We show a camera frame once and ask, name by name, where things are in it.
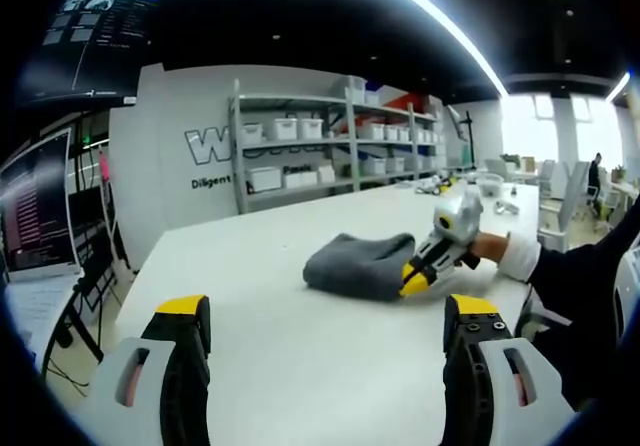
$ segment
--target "ceiling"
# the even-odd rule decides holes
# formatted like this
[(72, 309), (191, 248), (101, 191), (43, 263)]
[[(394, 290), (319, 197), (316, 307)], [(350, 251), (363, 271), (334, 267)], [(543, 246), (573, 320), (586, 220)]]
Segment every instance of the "ceiling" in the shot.
[[(431, 1), (509, 92), (605, 95), (627, 69), (611, 21), (585, 0)], [(146, 62), (166, 69), (286, 65), (451, 103), (498, 97), (469, 53), (410, 0), (162, 0), (151, 37)], [(29, 122), (46, 124), (63, 110), (29, 113)]]

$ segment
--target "white chair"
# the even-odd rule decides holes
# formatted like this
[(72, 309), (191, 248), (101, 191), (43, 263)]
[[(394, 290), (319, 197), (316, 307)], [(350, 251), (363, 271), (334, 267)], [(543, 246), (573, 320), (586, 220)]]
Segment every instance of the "white chair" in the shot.
[(560, 209), (552, 206), (540, 205), (540, 210), (551, 213), (556, 216), (558, 222), (558, 230), (554, 231), (548, 228), (540, 228), (538, 230), (538, 241), (549, 249), (555, 249), (565, 252), (569, 249), (569, 239), (567, 237), (567, 230), (569, 229), (569, 222), (571, 216), (580, 200), (580, 196), (583, 190), (584, 180), (589, 170), (589, 163), (578, 162), (573, 168), (571, 178), (567, 184), (567, 189), (564, 193), (564, 200)]
[(604, 208), (605, 211), (608, 211), (609, 213), (607, 214), (607, 218), (606, 219), (600, 219), (597, 223), (596, 223), (596, 227), (595, 227), (595, 231), (599, 231), (601, 229), (603, 229), (605, 232), (609, 232), (611, 231), (613, 228), (615, 228), (617, 226), (617, 224), (620, 222), (621, 218), (616, 217), (613, 212), (618, 208), (618, 205), (620, 204), (620, 192), (619, 191), (606, 191), (606, 192), (600, 192), (600, 195), (598, 196), (598, 201), (600, 201), (600, 203), (602, 204), (602, 208)]
[[(514, 336), (518, 338), (525, 337), (529, 341), (533, 341), (535, 333), (540, 331), (540, 326), (546, 328), (554, 328), (557, 326), (570, 326), (572, 321), (568, 320), (564, 316), (560, 316), (558, 313), (554, 313), (546, 309), (540, 301), (540, 297), (536, 294), (533, 287), (529, 287), (529, 297), (522, 307), (520, 317), (516, 324)], [(531, 334), (530, 328), (525, 329), (528, 324), (535, 326), (533, 334)]]
[(600, 179), (600, 190), (595, 186), (589, 186), (587, 181), (585, 180), (585, 192), (582, 194), (579, 206), (576, 212), (576, 219), (580, 219), (584, 221), (588, 216), (593, 216), (596, 214), (596, 211), (593, 207), (593, 202), (598, 200), (602, 203), (604, 197), (606, 197), (606, 190), (609, 190), (609, 185), (611, 181), (603, 168), (598, 169), (598, 177)]
[(551, 198), (551, 177), (556, 169), (556, 162), (553, 159), (546, 159), (540, 167), (540, 174), (536, 178), (538, 191), (541, 199)]
[(484, 164), (487, 165), (487, 170), (490, 173), (501, 176), (505, 181), (509, 181), (509, 171), (507, 170), (507, 163), (503, 159), (485, 159)]

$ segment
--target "computer monitor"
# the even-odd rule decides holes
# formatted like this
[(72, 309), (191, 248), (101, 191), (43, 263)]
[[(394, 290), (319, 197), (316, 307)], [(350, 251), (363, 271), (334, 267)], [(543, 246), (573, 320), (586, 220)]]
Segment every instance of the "computer monitor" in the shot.
[(67, 199), (69, 140), (67, 129), (0, 169), (0, 226), (11, 282), (80, 272)]
[(64, 0), (18, 83), (19, 108), (134, 105), (160, 0)]

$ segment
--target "led light strip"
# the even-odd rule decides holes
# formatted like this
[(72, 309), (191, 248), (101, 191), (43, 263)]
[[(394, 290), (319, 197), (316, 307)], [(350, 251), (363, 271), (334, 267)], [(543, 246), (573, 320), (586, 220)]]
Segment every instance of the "led light strip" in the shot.
[(624, 73), (624, 76), (622, 77), (620, 82), (616, 85), (616, 87), (613, 88), (613, 90), (609, 93), (609, 96), (606, 97), (605, 101), (607, 103), (610, 103), (614, 99), (616, 99), (616, 96), (618, 96), (620, 92), (624, 89), (624, 87), (629, 82), (629, 79), (631, 79), (631, 73), (627, 71), (626, 73)]
[(471, 42), (466, 34), (453, 22), (449, 17), (444, 14), (435, 4), (429, 0), (411, 0), (424, 9), (433, 19), (438, 21), (451, 35), (458, 40), (458, 42), (469, 52), (469, 54), (476, 60), (480, 68), (487, 75), (489, 80), (496, 87), (500, 96), (506, 98), (509, 96), (506, 88), (498, 78), (498, 75), (493, 70), (489, 62), (482, 56), (482, 53), (476, 48), (476, 45)]
[(108, 143), (109, 140), (108, 139), (103, 139), (101, 141), (96, 141), (95, 143), (91, 143), (91, 144), (87, 144), (86, 146), (84, 146), (82, 149), (91, 149), (91, 148), (95, 148), (96, 146), (99, 146), (101, 144), (105, 144)]

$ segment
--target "gray cloth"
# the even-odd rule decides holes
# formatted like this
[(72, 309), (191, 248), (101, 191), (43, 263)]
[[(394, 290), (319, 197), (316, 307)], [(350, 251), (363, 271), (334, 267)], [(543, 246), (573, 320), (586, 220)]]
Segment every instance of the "gray cloth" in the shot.
[(415, 240), (410, 234), (383, 241), (340, 234), (311, 256), (302, 276), (309, 287), (321, 291), (393, 301), (400, 297), (402, 267), (414, 251)]

